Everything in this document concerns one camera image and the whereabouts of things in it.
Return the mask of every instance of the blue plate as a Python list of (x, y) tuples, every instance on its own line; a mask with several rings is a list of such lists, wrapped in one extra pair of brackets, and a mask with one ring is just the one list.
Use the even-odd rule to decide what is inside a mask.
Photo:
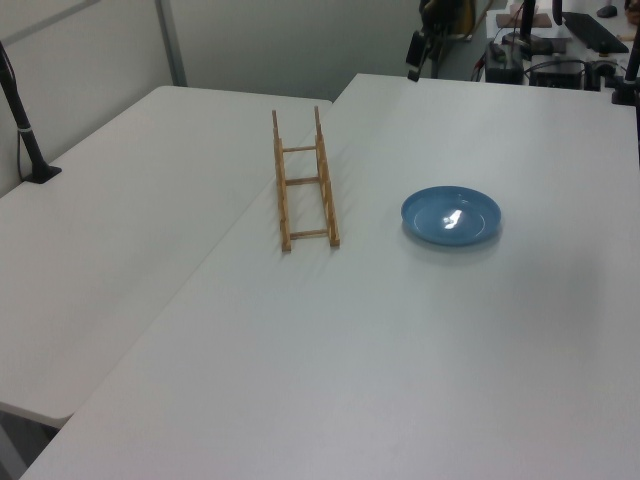
[(484, 193), (464, 187), (433, 187), (402, 204), (402, 219), (412, 233), (439, 245), (470, 245), (496, 233), (500, 207)]

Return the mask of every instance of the electronic equipment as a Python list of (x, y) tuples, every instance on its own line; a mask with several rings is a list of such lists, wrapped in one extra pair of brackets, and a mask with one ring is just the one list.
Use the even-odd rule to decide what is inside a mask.
[[(558, 25), (562, 25), (562, 0), (553, 0), (552, 4), (553, 19)], [(551, 55), (553, 53), (553, 44), (549, 39), (531, 35), (533, 26), (533, 17), (536, 13), (536, 0), (524, 0), (522, 4), (522, 24), (520, 32), (517, 34), (509, 33), (502, 37), (502, 43), (510, 45), (518, 45), (522, 55), (531, 58), (533, 55)]]
[(564, 24), (588, 48), (602, 53), (627, 53), (629, 49), (609, 30), (586, 13), (564, 12)]
[(22, 100), (18, 95), (18, 85), (16, 83), (16, 77), (11, 67), (11, 62), (5, 52), (2, 42), (0, 42), (0, 83), (2, 84), (2, 90), (7, 97), (7, 103), (13, 114), (13, 118), (18, 125), (18, 133), (22, 137), (24, 146), (29, 153), (31, 159), (32, 170), (31, 175), (27, 175), (24, 178), (25, 182), (32, 183), (45, 183), (47, 180), (55, 177), (62, 170), (59, 167), (53, 167), (48, 165), (42, 158), (40, 147), (36, 141), (36, 137), (31, 129), (31, 124), (27, 118), (27, 112), (25, 112), (22, 106)]
[(487, 83), (520, 85), (524, 76), (520, 48), (490, 42), (485, 52), (484, 75)]
[(529, 85), (580, 90), (583, 69), (577, 58), (536, 55), (531, 60)]

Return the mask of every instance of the white wall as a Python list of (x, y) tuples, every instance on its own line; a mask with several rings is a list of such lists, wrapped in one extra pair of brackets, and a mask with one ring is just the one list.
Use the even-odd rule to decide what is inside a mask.
[[(152, 0), (101, 0), (5, 48), (47, 161), (171, 84)], [(16, 125), (0, 95), (0, 196), (18, 184), (15, 155)]]
[(335, 100), (356, 73), (406, 76), (418, 0), (170, 0), (187, 83)]

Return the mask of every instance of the black stand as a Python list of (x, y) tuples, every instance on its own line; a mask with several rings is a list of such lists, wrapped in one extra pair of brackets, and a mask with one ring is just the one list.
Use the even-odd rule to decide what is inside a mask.
[(44, 161), (44, 158), (42, 158), (42, 153), (40, 152), (40, 147), (38, 146), (36, 137), (31, 129), (29, 118), (27, 118), (27, 113), (22, 106), (20, 95), (18, 95), (18, 86), (13, 74), (13, 69), (11, 68), (11, 62), (9, 62), (9, 57), (7, 57), (7, 53), (4, 51), (4, 47), (1, 42), (0, 83), (2, 84), (4, 95), (7, 97), (11, 113), (13, 113), (13, 118), (18, 125), (18, 132), (20, 132), (20, 136), (22, 137), (24, 146), (27, 149), (29, 158), (31, 158), (32, 173), (25, 177), (24, 180), (25, 182), (45, 183), (47, 180), (59, 174), (62, 169), (48, 165), (47, 162)]

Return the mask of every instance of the computer mouse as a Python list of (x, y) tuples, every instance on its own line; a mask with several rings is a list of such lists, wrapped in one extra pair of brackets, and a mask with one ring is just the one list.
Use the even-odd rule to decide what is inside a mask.
[(596, 12), (600, 18), (611, 18), (615, 17), (618, 14), (618, 9), (615, 5), (607, 5), (606, 7), (602, 7), (600, 10)]

